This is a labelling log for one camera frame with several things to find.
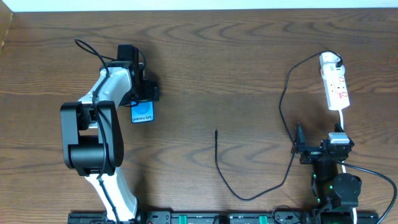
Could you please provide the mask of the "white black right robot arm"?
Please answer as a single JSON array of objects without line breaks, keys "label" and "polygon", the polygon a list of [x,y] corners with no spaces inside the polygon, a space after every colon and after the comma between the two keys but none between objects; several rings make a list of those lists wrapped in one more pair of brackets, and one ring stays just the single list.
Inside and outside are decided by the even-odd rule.
[{"label": "white black right robot arm", "polygon": [[308,146],[301,125],[296,125],[292,153],[300,155],[301,164],[313,167],[311,186],[318,199],[318,207],[303,215],[304,223],[359,222],[356,207],[362,181],[345,170],[338,170],[353,146],[354,142],[339,124],[319,146]]}]

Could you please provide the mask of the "white USB charger plug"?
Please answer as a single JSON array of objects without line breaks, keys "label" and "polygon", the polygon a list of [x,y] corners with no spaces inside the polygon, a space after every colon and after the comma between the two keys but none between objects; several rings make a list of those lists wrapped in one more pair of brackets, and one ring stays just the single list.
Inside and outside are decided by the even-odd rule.
[{"label": "white USB charger plug", "polygon": [[320,73],[324,80],[342,77],[345,74],[343,60],[338,54],[323,52],[320,57]]}]

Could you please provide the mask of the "white power strip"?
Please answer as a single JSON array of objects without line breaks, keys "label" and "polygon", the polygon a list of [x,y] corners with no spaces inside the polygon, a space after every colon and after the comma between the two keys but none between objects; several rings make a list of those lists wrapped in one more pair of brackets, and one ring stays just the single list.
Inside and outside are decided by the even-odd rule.
[{"label": "white power strip", "polygon": [[328,109],[343,110],[350,106],[348,89],[344,76],[336,76],[323,81]]}]

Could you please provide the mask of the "blue Galaxy smartphone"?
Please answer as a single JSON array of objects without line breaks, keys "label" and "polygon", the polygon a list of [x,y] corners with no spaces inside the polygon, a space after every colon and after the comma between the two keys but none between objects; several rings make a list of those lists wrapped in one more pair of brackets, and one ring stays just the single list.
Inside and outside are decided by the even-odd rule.
[{"label": "blue Galaxy smartphone", "polygon": [[155,119],[153,102],[139,103],[131,108],[131,122],[133,124],[151,122]]}]

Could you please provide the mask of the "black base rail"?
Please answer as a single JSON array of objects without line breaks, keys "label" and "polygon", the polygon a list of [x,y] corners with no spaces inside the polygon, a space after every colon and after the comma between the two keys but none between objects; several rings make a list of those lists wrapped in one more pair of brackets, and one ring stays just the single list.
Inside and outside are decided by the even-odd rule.
[{"label": "black base rail", "polygon": [[[175,213],[175,212],[147,212],[137,215],[135,219],[120,221],[120,223],[143,224],[296,224],[296,223],[353,223],[349,213],[323,212],[320,220],[310,214],[302,215],[300,212],[276,211],[274,213]],[[370,212],[357,213],[357,223],[377,223],[378,214]],[[108,219],[105,212],[100,213],[69,213],[68,224],[97,224],[116,223]]]}]

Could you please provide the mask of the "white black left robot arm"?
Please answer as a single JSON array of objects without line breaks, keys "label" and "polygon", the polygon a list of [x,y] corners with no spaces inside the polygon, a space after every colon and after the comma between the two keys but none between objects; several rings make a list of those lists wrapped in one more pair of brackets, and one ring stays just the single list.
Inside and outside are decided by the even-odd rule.
[{"label": "white black left robot arm", "polygon": [[102,66],[92,89],[60,108],[63,160],[94,187],[106,210],[71,212],[67,222],[147,223],[146,213],[140,210],[121,168],[124,142],[117,109],[145,106],[153,111],[159,87],[145,78],[146,58],[136,46],[119,45],[116,58],[111,58],[80,39],[75,43],[97,56]]}]

